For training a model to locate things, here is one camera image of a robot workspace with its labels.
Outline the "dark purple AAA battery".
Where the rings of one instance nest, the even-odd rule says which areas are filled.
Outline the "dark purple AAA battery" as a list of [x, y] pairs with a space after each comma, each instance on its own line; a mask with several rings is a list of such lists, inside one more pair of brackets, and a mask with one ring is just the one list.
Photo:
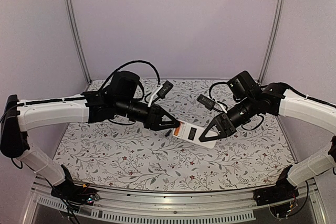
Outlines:
[[168, 137], [170, 134], [171, 134], [172, 130], [168, 130], [166, 133], [165, 133], [165, 137]]

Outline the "white remote control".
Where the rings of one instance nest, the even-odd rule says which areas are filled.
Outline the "white remote control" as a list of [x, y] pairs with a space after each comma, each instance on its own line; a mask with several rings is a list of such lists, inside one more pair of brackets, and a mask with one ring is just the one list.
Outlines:
[[181, 128], [180, 135], [179, 136], [174, 135], [174, 131], [176, 129], [175, 128], [172, 134], [174, 137], [209, 149], [213, 149], [215, 147], [216, 141], [209, 141], [209, 142], [199, 141], [199, 137], [203, 133], [205, 128], [185, 121], [180, 121], [179, 127]]

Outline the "orange AAA battery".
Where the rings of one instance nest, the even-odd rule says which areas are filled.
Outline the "orange AAA battery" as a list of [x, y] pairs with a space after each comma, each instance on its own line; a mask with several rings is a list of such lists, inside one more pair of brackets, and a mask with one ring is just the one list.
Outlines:
[[180, 131], [181, 131], [180, 127], [176, 128], [175, 131], [174, 131], [174, 135], [175, 136], [179, 136], [180, 135]]

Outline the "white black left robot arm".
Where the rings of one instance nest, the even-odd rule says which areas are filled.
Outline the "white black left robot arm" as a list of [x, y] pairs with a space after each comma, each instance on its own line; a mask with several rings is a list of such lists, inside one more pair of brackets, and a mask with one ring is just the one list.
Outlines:
[[144, 128], [161, 131], [179, 127], [179, 121], [156, 104], [172, 89], [173, 85], [157, 79], [157, 89], [152, 92], [148, 103], [135, 98], [137, 89], [143, 90], [140, 77], [123, 68], [145, 63], [144, 60], [129, 61], [116, 68], [96, 91], [86, 91], [71, 97], [47, 100], [19, 100], [13, 94], [7, 99], [1, 117], [1, 153], [26, 164], [42, 175], [67, 200], [78, 195], [68, 169], [54, 161], [40, 148], [28, 143], [28, 131], [38, 127], [63, 123], [97, 123], [113, 120], [117, 115], [132, 122], [141, 122]]

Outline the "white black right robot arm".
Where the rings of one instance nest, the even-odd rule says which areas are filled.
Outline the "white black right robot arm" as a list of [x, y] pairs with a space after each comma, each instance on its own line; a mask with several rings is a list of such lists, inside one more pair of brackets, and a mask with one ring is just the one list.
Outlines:
[[[259, 114], [271, 114], [298, 119], [335, 133], [335, 105], [295, 90], [283, 82], [260, 86], [244, 70], [226, 82], [233, 93], [236, 105], [215, 116], [199, 137], [200, 142], [227, 138], [239, 126]], [[291, 194], [292, 187], [335, 168], [335, 138], [323, 149], [305, 160], [286, 167], [280, 174], [271, 196], [276, 201]]]

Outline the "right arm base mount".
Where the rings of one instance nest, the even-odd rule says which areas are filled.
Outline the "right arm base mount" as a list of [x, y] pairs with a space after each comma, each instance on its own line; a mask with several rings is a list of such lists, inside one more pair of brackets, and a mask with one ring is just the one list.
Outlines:
[[297, 188], [291, 184], [279, 184], [253, 191], [253, 199], [257, 206], [273, 204], [298, 196], [299, 192]]

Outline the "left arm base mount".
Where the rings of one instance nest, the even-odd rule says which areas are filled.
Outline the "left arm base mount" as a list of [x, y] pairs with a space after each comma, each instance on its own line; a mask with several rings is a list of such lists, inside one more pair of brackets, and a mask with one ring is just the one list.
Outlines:
[[78, 186], [70, 181], [53, 186], [51, 195], [77, 205], [93, 205], [100, 199], [98, 191], [91, 188], [89, 183]]

